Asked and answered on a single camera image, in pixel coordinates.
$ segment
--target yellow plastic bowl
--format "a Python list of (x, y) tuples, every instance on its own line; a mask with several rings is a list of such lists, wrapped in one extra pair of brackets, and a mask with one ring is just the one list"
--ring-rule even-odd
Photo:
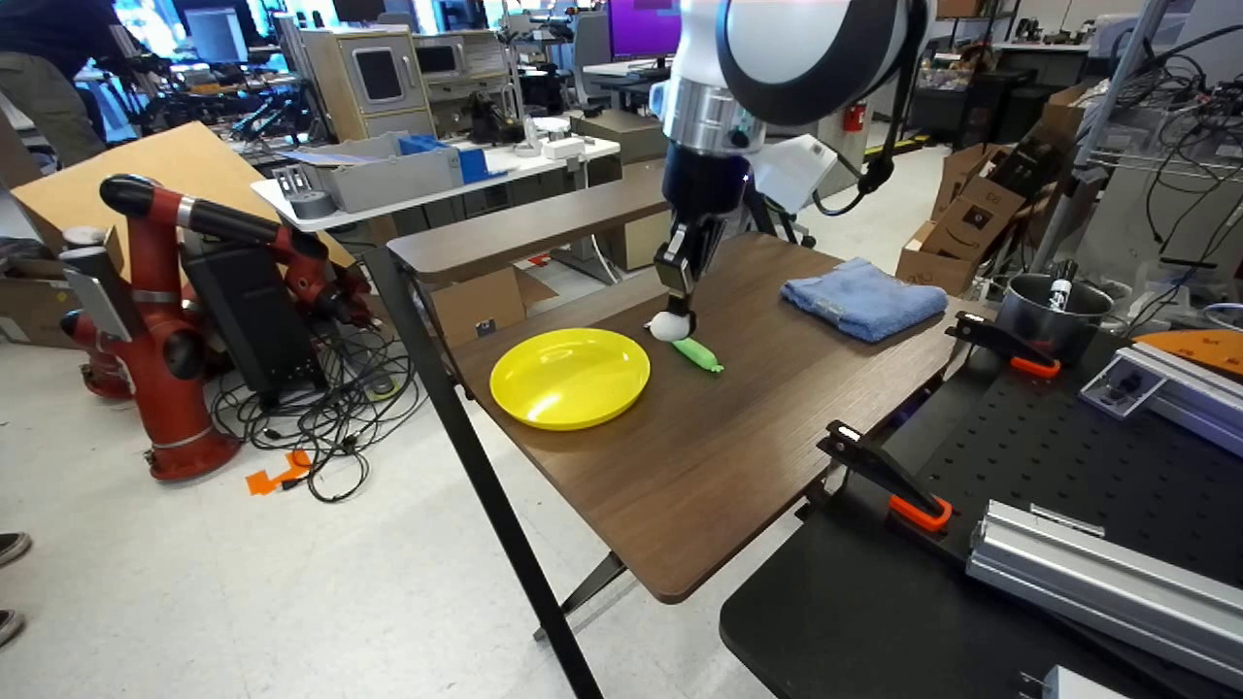
[(615, 330), (567, 325), (523, 339), (490, 371), (505, 414), (540, 432), (587, 432), (620, 414), (648, 386), (648, 352)]

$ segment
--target blue cloth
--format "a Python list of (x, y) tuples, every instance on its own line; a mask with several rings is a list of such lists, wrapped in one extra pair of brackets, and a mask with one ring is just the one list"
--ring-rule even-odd
[(780, 283), (780, 299), (863, 340), (887, 340), (890, 333), (919, 325), (948, 304), (939, 287), (894, 280), (869, 259), (847, 259), (828, 276), (790, 280)]

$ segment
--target person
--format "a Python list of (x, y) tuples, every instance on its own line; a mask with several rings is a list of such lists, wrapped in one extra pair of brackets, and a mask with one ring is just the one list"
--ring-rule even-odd
[[(25, 558), (34, 549), (25, 532), (0, 532), (0, 568)], [(29, 630), (29, 619), (17, 611), (0, 611), (0, 648)]]
[(90, 57), (141, 57), (112, 0), (0, 0), (0, 94), (34, 122), (60, 164), (105, 150), (74, 74)]

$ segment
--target floor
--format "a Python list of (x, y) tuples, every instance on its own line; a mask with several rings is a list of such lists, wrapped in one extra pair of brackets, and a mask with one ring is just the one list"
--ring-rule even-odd
[[(901, 157), (852, 217), (803, 225), (833, 256), (894, 268), (931, 210), (939, 157)], [(593, 287), (544, 276), (563, 299)], [(276, 454), (156, 487), (134, 404), (93, 399), (77, 366), (69, 348), (0, 340), (0, 532), (34, 537), (0, 572), (0, 604), (29, 612), (0, 652), (0, 695), (571, 695), (430, 406), (370, 450), (355, 500), (257, 500), (246, 472), (279, 469)], [(553, 585), (571, 589), (605, 549), (486, 414), (471, 421)], [(724, 648), (719, 604), (794, 528), (777, 519), (684, 604), (632, 577), (592, 603), (576, 624), (604, 691), (769, 695)]]

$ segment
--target green object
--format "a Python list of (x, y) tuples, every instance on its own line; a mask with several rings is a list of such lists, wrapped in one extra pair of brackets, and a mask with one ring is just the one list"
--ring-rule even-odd
[(679, 339), (679, 340), (673, 340), (673, 348), (679, 352), (679, 356), (688, 356), (693, 366), (698, 366), (702, 371), (724, 371), (725, 366), (702, 346), (702, 340), (697, 340), (697, 339)]

